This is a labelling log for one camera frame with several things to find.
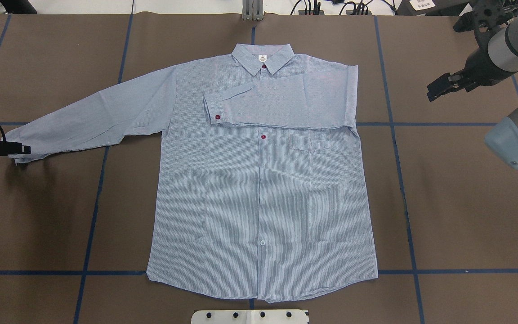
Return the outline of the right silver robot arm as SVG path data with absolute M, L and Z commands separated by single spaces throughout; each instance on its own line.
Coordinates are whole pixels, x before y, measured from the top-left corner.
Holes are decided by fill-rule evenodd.
M 518 0 L 471 0 L 469 5 L 471 12 L 459 18 L 454 30 L 473 31 L 477 49 L 462 70 L 446 72 L 426 87 L 429 101 L 507 79 L 514 81 L 518 93 Z M 492 127 L 484 142 L 506 165 L 518 170 L 518 108 Z

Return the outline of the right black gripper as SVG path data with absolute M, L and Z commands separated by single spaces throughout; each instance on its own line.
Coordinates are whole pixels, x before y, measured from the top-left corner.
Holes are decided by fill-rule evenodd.
M 430 102 L 443 95 L 459 90 L 474 90 L 479 86 L 495 86 L 509 78 L 511 72 L 496 66 L 489 56 L 487 47 L 480 47 L 467 58 L 462 74 L 444 73 L 426 86 Z

